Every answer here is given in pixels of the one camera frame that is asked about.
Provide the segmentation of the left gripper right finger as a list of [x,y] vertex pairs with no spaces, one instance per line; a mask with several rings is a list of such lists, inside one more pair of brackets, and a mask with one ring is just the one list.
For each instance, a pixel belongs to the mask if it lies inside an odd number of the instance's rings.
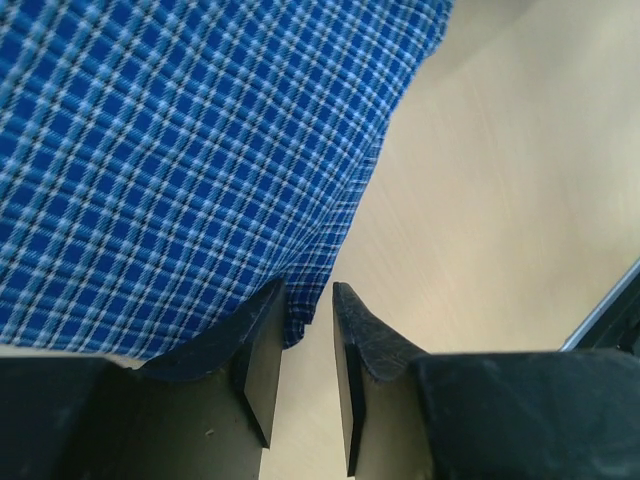
[[354,479],[635,479],[639,360],[615,349],[431,354],[333,286]]

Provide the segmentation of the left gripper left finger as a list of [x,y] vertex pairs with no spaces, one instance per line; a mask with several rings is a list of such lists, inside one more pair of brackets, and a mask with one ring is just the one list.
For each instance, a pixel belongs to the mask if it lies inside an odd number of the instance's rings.
[[1,361],[5,479],[255,479],[271,441],[286,291],[138,368],[103,357]]

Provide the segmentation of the blue checked long sleeve shirt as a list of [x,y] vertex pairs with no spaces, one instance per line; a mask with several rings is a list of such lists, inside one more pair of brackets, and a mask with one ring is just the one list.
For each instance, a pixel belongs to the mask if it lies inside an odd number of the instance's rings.
[[312,322],[450,1],[5,1],[1,340],[150,359]]

